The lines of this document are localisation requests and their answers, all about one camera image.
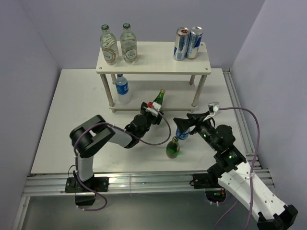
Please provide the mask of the Pocari Sweat plastic bottle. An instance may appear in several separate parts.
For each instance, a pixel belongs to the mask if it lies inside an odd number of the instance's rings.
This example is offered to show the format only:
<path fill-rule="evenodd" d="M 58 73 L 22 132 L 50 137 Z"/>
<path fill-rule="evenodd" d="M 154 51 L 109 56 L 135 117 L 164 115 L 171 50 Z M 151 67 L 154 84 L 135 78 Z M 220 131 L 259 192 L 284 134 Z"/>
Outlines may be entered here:
<path fill-rule="evenodd" d="M 181 132 L 179 130 L 179 128 L 176 129 L 176 136 L 178 137 L 178 139 L 180 140 L 185 140 L 188 138 L 190 133 L 190 128 L 188 128 L 185 132 Z"/>
<path fill-rule="evenodd" d="M 116 89 L 119 102 L 121 104 L 128 104 L 130 102 L 129 84 L 127 79 L 122 74 L 117 75 Z"/>

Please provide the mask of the green glass Perrier bottle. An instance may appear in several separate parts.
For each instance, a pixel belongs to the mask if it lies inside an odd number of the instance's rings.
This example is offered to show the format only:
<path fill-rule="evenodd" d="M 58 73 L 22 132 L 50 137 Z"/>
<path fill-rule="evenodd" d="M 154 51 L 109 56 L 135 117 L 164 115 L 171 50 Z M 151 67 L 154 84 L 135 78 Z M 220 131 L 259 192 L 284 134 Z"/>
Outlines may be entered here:
<path fill-rule="evenodd" d="M 173 137 L 172 140 L 167 144 L 166 147 L 166 155 L 167 157 L 174 159 L 178 156 L 180 146 L 179 146 L 179 139 L 177 136 Z"/>
<path fill-rule="evenodd" d="M 153 103 L 157 103 L 162 106 L 164 95 L 165 95 L 165 90 L 161 89 L 157 97 L 153 100 Z"/>

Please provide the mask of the clear Chang soda water bottle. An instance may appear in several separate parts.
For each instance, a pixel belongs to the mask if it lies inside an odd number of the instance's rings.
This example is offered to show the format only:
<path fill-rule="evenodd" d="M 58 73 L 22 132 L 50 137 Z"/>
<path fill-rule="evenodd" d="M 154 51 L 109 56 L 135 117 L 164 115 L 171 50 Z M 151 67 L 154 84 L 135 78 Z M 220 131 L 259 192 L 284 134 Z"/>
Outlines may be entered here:
<path fill-rule="evenodd" d="M 110 32 L 107 24 L 103 24 L 101 30 L 102 35 L 100 36 L 100 45 L 104 59 L 108 64 L 114 65 L 118 62 L 119 57 L 117 40 Z"/>
<path fill-rule="evenodd" d="M 135 62 L 138 57 L 137 39 L 136 35 L 131 30 L 131 25 L 129 23 L 123 24 L 123 32 L 120 36 L 120 45 L 125 62 Z"/>

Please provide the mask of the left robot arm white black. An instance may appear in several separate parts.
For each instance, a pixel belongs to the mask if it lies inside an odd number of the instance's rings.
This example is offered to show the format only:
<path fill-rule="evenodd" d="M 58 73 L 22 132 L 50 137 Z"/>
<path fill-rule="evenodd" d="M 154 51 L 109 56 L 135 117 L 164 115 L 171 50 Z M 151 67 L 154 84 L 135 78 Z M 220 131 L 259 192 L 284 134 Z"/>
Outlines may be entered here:
<path fill-rule="evenodd" d="M 108 142 L 126 149 L 133 148 L 152 125 L 160 124 L 163 118 L 162 103 L 142 103 L 141 110 L 124 129 L 106 122 L 96 115 L 70 133 L 75 153 L 76 186 L 82 191 L 94 191 L 97 180 L 93 172 L 94 155 Z"/>

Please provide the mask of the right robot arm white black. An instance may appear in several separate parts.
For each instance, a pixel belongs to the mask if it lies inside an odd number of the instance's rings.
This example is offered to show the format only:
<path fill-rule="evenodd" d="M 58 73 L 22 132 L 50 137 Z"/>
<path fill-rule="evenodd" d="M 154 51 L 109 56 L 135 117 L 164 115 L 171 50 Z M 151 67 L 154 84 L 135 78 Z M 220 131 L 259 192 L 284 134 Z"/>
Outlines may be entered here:
<path fill-rule="evenodd" d="M 251 210 L 260 230 L 287 230 L 298 214 L 293 205 L 280 200 L 266 184 L 251 171 L 246 157 L 235 147 L 232 127 L 219 125 L 203 114 L 187 114 L 187 118 L 174 118 L 180 132 L 194 129 L 216 152 L 216 163 L 206 173 L 194 174 L 192 183 L 196 189 L 223 187 L 242 205 Z"/>

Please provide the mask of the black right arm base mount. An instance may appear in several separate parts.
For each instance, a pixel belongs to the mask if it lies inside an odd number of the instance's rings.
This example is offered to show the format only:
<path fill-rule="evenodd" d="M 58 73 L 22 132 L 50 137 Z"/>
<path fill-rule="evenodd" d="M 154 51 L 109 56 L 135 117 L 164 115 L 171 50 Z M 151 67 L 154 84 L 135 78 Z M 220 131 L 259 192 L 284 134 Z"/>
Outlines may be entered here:
<path fill-rule="evenodd" d="M 195 173 L 189 185 L 194 189 L 204 189 L 207 199 L 211 202 L 224 202 L 226 191 L 221 187 L 217 180 L 209 176 L 208 173 Z"/>

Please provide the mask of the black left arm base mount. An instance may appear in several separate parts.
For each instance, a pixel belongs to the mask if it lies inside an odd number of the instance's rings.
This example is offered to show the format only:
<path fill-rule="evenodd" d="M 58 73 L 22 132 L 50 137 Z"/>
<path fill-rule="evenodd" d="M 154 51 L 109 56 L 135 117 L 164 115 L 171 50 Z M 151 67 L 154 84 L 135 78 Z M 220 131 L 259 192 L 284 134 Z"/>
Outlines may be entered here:
<path fill-rule="evenodd" d="M 95 177 L 93 176 L 89 180 L 83 182 L 85 187 L 80 184 L 77 177 L 69 177 L 66 181 L 64 192 L 67 194 L 87 193 L 92 190 L 96 192 L 94 195 L 75 195 L 75 204 L 80 207 L 92 206 L 97 197 L 104 199 L 107 204 L 107 199 L 101 192 L 107 192 L 109 186 L 108 177 Z"/>

